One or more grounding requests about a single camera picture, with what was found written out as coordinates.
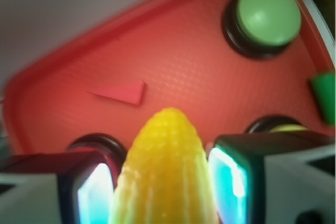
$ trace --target white panel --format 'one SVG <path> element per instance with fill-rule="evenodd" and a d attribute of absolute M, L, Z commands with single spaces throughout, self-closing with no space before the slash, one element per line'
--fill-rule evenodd
<path fill-rule="evenodd" d="M 61 223 L 56 175 L 0 173 L 0 184 L 15 185 L 0 194 L 0 223 Z"/>
<path fill-rule="evenodd" d="M 316 210 L 335 223 L 335 177 L 307 162 L 335 155 L 335 145 L 265 157 L 266 223 L 295 223 Z"/>

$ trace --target green button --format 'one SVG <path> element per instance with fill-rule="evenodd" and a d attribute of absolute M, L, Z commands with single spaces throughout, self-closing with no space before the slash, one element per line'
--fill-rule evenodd
<path fill-rule="evenodd" d="M 263 46 L 285 45 L 301 27 L 295 0 L 239 0 L 237 18 L 244 33 Z"/>

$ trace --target red plastic piece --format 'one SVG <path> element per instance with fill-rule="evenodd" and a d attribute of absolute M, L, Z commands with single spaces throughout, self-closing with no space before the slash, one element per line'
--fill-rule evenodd
<path fill-rule="evenodd" d="M 140 105 L 144 88 L 145 83 L 141 81 L 101 89 L 93 89 L 88 92 L 121 102 Z"/>
<path fill-rule="evenodd" d="M 334 67 L 302 0 L 300 35 L 267 61 L 242 57 L 225 41 L 220 24 L 229 1 L 149 0 L 21 72 L 4 101 L 15 153 L 61 152 L 90 133 L 129 148 L 144 123 L 169 106 L 188 116 L 204 144 L 272 114 L 334 135 L 308 82 Z M 141 106 L 87 92 L 134 80 L 147 85 Z"/>

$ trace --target red triangle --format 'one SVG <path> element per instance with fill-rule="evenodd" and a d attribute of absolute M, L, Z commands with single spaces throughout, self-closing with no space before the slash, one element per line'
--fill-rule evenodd
<path fill-rule="evenodd" d="M 89 93 L 111 98 L 121 102 L 140 105 L 146 83 L 143 81 L 90 90 Z"/>

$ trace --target white surface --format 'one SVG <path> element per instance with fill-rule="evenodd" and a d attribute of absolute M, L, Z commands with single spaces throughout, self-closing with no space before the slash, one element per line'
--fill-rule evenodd
<path fill-rule="evenodd" d="M 0 0 L 0 95 L 27 65 L 143 0 Z"/>
<path fill-rule="evenodd" d="M 55 174 L 0 173 L 0 184 L 15 185 L 0 194 L 0 224 L 61 223 Z"/>
<path fill-rule="evenodd" d="M 334 144 L 265 157 L 265 223 L 296 223 L 308 210 L 319 212 L 323 223 L 335 223 L 335 177 L 307 164 L 331 155 Z"/>

